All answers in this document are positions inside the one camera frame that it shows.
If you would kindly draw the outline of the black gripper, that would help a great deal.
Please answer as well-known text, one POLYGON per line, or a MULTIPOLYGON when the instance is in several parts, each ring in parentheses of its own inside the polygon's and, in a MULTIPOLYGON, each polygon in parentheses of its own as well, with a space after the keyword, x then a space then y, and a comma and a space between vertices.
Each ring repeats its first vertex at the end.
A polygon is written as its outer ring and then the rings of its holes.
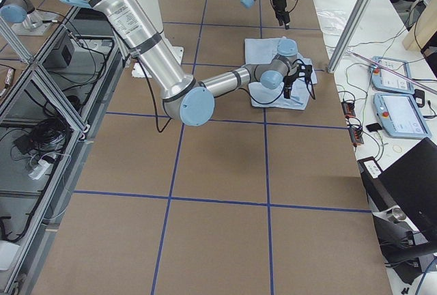
POLYGON ((290 99, 291 98, 292 86, 293 86, 293 83, 296 81, 297 78, 298 78, 297 74, 284 76, 284 78, 283 78, 283 83, 284 83, 283 95, 284 95, 284 98, 286 98, 286 99, 290 99))
POLYGON ((275 16, 280 26, 290 28, 290 13, 287 11, 287 0, 272 0, 275 16))

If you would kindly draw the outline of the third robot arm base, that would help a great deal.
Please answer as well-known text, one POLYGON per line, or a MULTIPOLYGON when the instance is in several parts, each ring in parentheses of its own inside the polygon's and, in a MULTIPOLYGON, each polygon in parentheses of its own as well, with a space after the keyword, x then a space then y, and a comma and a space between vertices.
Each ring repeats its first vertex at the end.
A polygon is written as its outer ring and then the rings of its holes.
POLYGON ((43 36, 58 14, 37 10, 31 0, 1 0, 1 18, 17 35, 43 36))

